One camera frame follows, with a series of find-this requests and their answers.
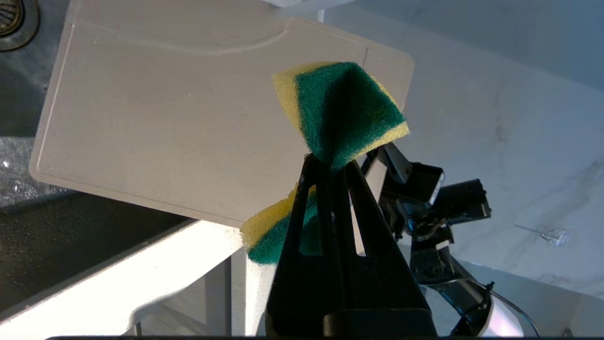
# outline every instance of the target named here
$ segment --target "white cutting board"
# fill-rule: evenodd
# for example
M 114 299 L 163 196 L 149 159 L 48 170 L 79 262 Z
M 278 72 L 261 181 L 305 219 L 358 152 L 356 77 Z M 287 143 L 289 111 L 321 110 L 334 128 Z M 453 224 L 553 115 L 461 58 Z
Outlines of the white cutting board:
M 238 227 L 285 198 L 304 140 L 272 74 L 353 61 L 399 105 L 405 53 L 253 0 L 73 0 L 30 164 L 39 181 Z

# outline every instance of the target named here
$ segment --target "sink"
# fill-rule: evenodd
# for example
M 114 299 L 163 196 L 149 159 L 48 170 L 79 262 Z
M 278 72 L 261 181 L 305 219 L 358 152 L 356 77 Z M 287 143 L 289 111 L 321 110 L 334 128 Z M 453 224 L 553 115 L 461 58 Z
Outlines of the sink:
M 0 320 L 188 220 L 46 185 L 29 175 L 68 5 L 68 0 L 40 1 L 37 34 L 24 47 L 0 52 Z

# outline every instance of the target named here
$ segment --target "sink drain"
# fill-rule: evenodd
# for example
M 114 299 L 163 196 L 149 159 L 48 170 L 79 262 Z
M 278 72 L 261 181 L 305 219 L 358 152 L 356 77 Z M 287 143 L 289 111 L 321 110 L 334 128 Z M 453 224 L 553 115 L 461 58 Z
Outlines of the sink drain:
M 0 51 L 27 44 L 40 23 L 37 0 L 0 0 Z
M 21 0 L 0 0 L 0 36 L 13 33 L 23 20 Z

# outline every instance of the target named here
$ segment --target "sponge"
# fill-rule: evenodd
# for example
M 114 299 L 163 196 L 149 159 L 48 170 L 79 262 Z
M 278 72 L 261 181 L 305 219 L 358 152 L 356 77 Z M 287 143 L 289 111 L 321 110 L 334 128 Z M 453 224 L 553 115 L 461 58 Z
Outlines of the sponge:
M 333 171 L 409 133 L 392 96 L 356 63 L 300 65 L 274 75 L 273 81 L 292 125 L 315 157 Z M 251 260 L 279 261 L 296 190 L 243 224 L 240 233 Z M 311 190 L 302 230 L 303 254 L 320 253 L 318 234 L 316 193 Z

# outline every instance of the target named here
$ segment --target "dark sink basin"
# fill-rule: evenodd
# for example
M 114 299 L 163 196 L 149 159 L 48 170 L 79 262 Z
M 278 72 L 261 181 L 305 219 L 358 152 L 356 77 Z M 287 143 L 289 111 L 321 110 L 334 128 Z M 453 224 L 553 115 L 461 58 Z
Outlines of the dark sink basin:
M 0 319 L 188 219 L 30 177 L 29 156 L 68 4 L 40 1 L 37 35 L 20 49 L 0 52 Z

